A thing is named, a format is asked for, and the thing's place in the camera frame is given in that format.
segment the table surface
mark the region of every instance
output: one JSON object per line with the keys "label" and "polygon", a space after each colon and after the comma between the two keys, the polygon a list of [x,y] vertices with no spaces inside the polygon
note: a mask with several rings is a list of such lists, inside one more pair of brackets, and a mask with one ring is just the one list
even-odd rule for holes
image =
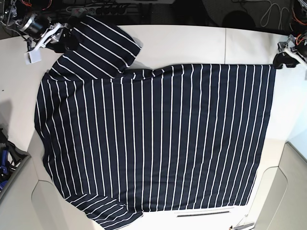
{"label": "table surface", "polygon": [[[285,40],[284,36],[276,34],[214,27],[129,25],[121,28],[142,45],[131,68],[155,69],[183,63],[271,64],[277,43]],[[34,110],[41,78],[61,54],[42,49],[43,60],[27,66],[24,62],[26,43],[20,37],[1,40],[0,49],[0,125],[8,131],[10,141],[32,155],[38,180],[50,181],[41,160],[43,146],[34,129]],[[259,187],[261,178],[265,171],[269,174],[268,168],[278,166],[284,143],[307,99],[305,73],[300,65],[276,71],[271,117],[248,205],[234,208],[236,211],[231,214],[223,214],[225,223],[220,223],[220,215],[218,218],[194,217],[193,221],[199,224],[206,221],[218,230],[229,228],[230,223],[240,221],[248,213],[249,221],[257,220],[273,177],[265,187]],[[64,200],[61,200],[61,208],[69,229],[99,229]],[[174,211],[146,213],[126,229],[189,227],[188,222],[174,219],[175,216]]]}

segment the striped shirt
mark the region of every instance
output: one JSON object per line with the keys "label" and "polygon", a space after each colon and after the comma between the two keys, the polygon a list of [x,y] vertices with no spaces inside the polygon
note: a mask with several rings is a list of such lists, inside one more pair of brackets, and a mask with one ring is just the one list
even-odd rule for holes
{"label": "striped shirt", "polygon": [[35,128],[61,195],[106,230],[144,211],[245,205],[272,106],[266,65],[127,69],[140,47],[87,16],[38,91]]}

